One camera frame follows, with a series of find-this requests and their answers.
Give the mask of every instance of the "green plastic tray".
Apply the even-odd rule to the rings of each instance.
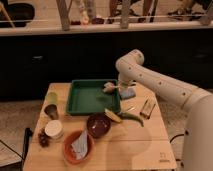
[[[114,111],[120,111],[120,96],[116,89],[112,94],[103,92],[106,82],[113,82],[114,79],[98,80],[73,80],[70,87],[66,112],[70,115],[82,116],[93,113],[104,112],[105,108]]]

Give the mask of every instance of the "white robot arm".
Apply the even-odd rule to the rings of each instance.
[[[144,55],[133,50],[116,62],[119,83],[135,80],[188,112],[182,156],[183,171],[213,170],[213,95],[195,85],[151,71]]]

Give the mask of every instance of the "black cable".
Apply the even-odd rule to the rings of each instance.
[[[177,134],[175,135],[174,137],[172,137],[172,139],[170,140],[170,143],[172,143],[172,141],[177,138],[177,137],[181,137],[181,136],[184,136],[184,134]]]
[[[24,160],[24,158],[18,153],[16,152],[15,150],[13,150],[9,145],[7,145],[4,141],[0,140],[0,142],[6,146],[9,150],[11,150],[12,152],[16,153],[22,160]]]
[[[171,138],[170,143],[172,143],[172,141],[177,138],[177,137],[182,137],[184,136],[184,134],[177,134],[174,137]]]

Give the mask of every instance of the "black wall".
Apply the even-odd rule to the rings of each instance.
[[[213,29],[0,37],[0,99],[44,98],[49,83],[117,78],[132,49],[147,68],[213,87]]]

